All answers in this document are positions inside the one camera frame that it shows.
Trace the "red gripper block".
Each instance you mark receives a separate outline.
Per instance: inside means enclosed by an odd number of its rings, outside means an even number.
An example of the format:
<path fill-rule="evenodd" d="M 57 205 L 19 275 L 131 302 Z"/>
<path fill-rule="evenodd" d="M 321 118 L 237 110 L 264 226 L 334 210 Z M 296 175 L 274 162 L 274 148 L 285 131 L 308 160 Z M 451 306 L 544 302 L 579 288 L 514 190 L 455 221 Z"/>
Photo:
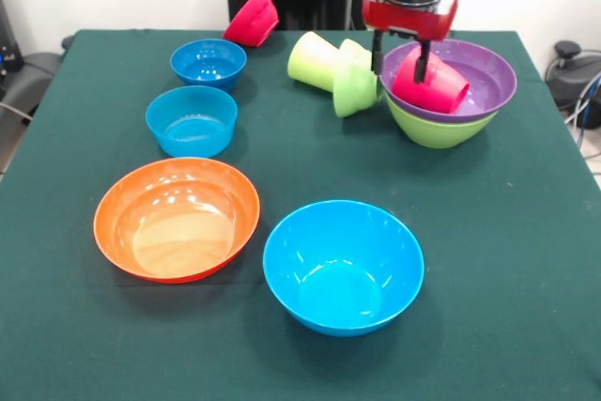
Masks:
<path fill-rule="evenodd" d="M 371 70 L 379 75 L 382 67 L 383 33 L 419 40 L 413 81 L 423 83 L 427 73 L 431 41 L 442 41 L 449 34 L 458 9 L 458 0 L 434 0 L 432 3 L 403 4 L 392 0 L 362 0 L 362 19 L 374 30 Z"/>

